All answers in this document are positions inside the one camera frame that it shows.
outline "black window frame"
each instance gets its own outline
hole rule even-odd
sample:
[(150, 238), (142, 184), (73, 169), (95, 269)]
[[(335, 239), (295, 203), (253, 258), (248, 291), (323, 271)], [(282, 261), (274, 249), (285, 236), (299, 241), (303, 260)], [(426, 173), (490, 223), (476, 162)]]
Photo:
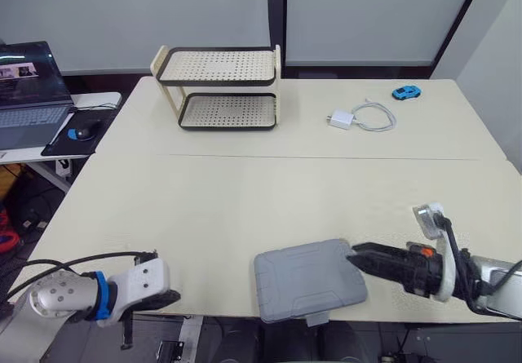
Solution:
[(431, 65), (424, 66), (289, 66), (286, 65), (286, 18), (287, 0), (268, 0), (268, 24), (272, 46), (281, 46), (281, 76), (285, 78), (324, 77), (333, 74), (338, 78), (381, 78), (381, 79), (428, 79), (435, 71), (442, 55), (451, 42), (462, 18), (473, 0), (464, 0), (444, 41), (440, 45)]

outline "table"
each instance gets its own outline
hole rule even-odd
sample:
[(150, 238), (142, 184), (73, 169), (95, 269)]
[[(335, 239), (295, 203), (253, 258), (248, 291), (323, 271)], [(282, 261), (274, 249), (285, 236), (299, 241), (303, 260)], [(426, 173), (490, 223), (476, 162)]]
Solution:
[[(118, 174), (108, 175), (115, 166)], [(182, 295), (160, 312), (257, 316), (256, 254), (338, 237), (351, 244), (428, 243), (411, 210), (428, 201), (443, 204), (460, 247), (515, 262), (522, 247), (520, 189), (520, 175), (506, 161), (97, 153), (31, 259), (157, 249)], [(130, 266), (129, 259), (108, 259), (77, 270), (110, 275)], [(40, 270), (25, 270), (16, 284)], [(333, 319), (501, 321), (477, 316), (457, 299), (442, 304), (364, 278), (368, 300), (333, 310)]]
[[(392, 90), (416, 84), (422, 95), (397, 101)], [(224, 92), (229, 87), (219, 89)], [(326, 123), (334, 109), (365, 98), (387, 106), (397, 128), (385, 133)], [(505, 160), (506, 156), (451, 80), (283, 79), (281, 123), (272, 131), (184, 131), (153, 77), (143, 77), (100, 142), (97, 153)], [(386, 122), (382, 112), (361, 111)]]
[[(122, 96), (119, 92), (100, 92), (95, 94), (76, 94), (71, 95), (74, 106), (77, 108), (90, 108), (108, 104), (109, 106), (118, 106), (122, 100)], [(56, 132), (56, 135), (60, 133), (62, 128), (67, 125), (67, 122), (73, 115), (69, 114), (60, 129)], [(78, 159), (86, 157), (86, 155), (63, 155), (63, 156), (46, 156), (42, 155), (42, 151), (45, 146), (42, 147), (31, 147), (31, 148), (18, 148), (0, 150), (0, 165), (6, 165), (9, 163), (26, 163), (37, 173), (42, 175), (45, 179), (49, 180), (56, 187), (60, 188), (64, 192), (67, 192), (70, 188), (70, 183), (62, 177), (59, 177), (52, 169), (47, 167), (45, 164), (40, 163), (44, 161), (57, 161), (60, 159)]]
[[(423, 95), (392, 100), (391, 90), (409, 83)], [(365, 97), (389, 107), (398, 127), (373, 133), (326, 125), (334, 108)], [(142, 78), (31, 259), (158, 249), (182, 294), (161, 312), (257, 316), (256, 254), (337, 237), (399, 247), (427, 242), (411, 207), (429, 201), (443, 204), (461, 247), (520, 259), (520, 175), (454, 82), (285, 79), (281, 100), (273, 131), (183, 131), (155, 80)], [(77, 270), (111, 275), (130, 265), (108, 259)], [(41, 269), (24, 270), (17, 283)], [(437, 303), (364, 278), (368, 300), (332, 318), (502, 321), (456, 299)]]

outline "white wall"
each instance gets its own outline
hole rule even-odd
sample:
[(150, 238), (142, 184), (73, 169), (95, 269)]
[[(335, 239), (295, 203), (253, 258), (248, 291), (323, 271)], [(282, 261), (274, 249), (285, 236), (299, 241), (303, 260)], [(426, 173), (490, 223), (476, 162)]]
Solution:
[(507, 0), (457, 83), (522, 172), (522, 0)]
[(464, 0), (288, 0), (288, 65), (429, 65)]
[(431, 78), (456, 79), (507, 0), (473, 0)]
[(270, 45), (267, 0), (0, 0), (0, 38), (47, 40), (69, 74), (148, 71), (162, 44)]

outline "dish rack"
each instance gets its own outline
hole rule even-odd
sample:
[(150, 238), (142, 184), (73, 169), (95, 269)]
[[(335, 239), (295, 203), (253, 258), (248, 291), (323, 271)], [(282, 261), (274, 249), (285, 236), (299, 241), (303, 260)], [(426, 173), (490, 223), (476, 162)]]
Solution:
[(279, 46), (162, 46), (150, 69), (184, 129), (270, 130), (281, 120)]

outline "white charger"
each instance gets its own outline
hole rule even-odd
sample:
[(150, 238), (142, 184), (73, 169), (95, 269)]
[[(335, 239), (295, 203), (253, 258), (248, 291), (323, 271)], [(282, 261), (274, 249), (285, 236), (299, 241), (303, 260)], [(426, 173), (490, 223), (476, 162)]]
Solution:
[[(386, 114), (386, 117), (390, 123), (388, 125), (379, 127), (367, 126), (363, 122), (358, 121), (356, 118), (356, 112), (362, 108), (377, 108), (381, 110)], [(395, 128), (397, 125), (397, 119), (390, 110), (378, 102), (372, 102), (368, 98), (366, 98), (366, 102), (364, 104), (360, 104), (359, 106), (353, 108), (351, 113), (345, 112), (344, 110), (335, 109), (332, 115), (327, 117), (327, 120), (331, 126), (335, 126), (336, 128), (348, 129), (352, 123), (355, 123), (361, 129), (372, 132), (389, 131), (390, 129)]]
[(328, 116), (328, 123), (336, 128), (348, 129), (355, 116), (344, 110), (335, 109), (331, 116)]

